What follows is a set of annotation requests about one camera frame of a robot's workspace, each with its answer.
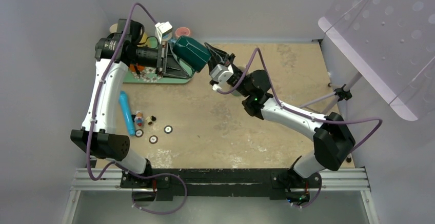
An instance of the blue cylinder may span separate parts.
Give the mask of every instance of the blue cylinder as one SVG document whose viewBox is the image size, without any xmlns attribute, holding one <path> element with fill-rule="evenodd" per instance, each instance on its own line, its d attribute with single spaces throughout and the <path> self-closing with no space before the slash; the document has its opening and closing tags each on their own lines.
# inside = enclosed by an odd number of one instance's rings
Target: blue cylinder
<svg viewBox="0 0 435 224">
<path fill-rule="evenodd" d="M 120 93 L 120 105 L 123 111 L 125 125 L 127 126 L 128 134 L 130 136 L 134 136 L 136 134 L 136 130 L 134 129 L 134 121 L 131 117 L 130 106 L 128 105 L 128 97 L 124 91 Z"/>
</svg>

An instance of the green container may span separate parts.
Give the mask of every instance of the green container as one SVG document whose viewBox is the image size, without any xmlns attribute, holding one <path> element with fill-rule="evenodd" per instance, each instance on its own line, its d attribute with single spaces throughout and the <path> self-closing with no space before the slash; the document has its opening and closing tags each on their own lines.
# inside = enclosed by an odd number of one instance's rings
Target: green container
<svg viewBox="0 0 435 224">
<path fill-rule="evenodd" d="M 187 36 L 178 38 L 173 51 L 197 73 L 206 66 L 211 58 L 211 54 L 205 46 Z"/>
</svg>

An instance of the green tray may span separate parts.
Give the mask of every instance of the green tray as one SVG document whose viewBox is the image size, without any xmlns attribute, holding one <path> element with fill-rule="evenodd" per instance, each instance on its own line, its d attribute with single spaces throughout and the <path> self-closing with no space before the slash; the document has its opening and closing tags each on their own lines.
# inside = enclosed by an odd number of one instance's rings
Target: green tray
<svg viewBox="0 0 435 224">
<path fill-rule="evenodd" d="M 153 42 L 153 38 L 150 38 L 150 47 L 157 46 L 157 42 Z M 190 75 L 192 74 L 192 69 L 187 66 L 183 61 L 180 61 L 181 67 L 186 70 Z M 160 77 L 155 74 L 155 68 L 145 68 L 142 70 L 141 74 L 138 76 L 136 73 L 128 70 L 124 78 L 124 83 L 140 83 L 140 84 L 185 84 L 188 83 L 190 79 L 176 79 L 176 78 L 166 78 Z"/>
</svg>

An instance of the perforated acrylic sheet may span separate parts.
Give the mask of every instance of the perforated acrylic sheet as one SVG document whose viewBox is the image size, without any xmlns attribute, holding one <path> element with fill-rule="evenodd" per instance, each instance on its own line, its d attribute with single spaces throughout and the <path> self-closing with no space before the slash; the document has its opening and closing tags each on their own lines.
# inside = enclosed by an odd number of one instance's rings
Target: perforated acrylic sheet
<svg viewBox="0 0 435 224">
<path fill-rule="evenodd" d="M 319 26 L 406 120 L 435 110 L 435 0 L 335 0 Z"/>
</svg>

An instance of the black clamp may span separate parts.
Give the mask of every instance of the black clamp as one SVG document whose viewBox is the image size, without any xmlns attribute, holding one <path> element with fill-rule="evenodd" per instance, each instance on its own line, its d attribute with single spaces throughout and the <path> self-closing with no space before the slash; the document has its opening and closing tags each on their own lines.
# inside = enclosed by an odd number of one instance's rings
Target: black clamp
<svg viewBox="0 0 435 224">
<path fill-rule="evenodd" d="M 349 91 L 344 90 L 345 86 L 346 86 L 346 84 L 344 84 L 342 87 L 334 90 L 336 96 L 339 97 L 339 100 L 337 100 L 337 102 L 340 102 L 343 99 L 347 101 L 347 100 L 352 98 L 352 93 L 350 93 L 350 90 Z"/>
</svg>

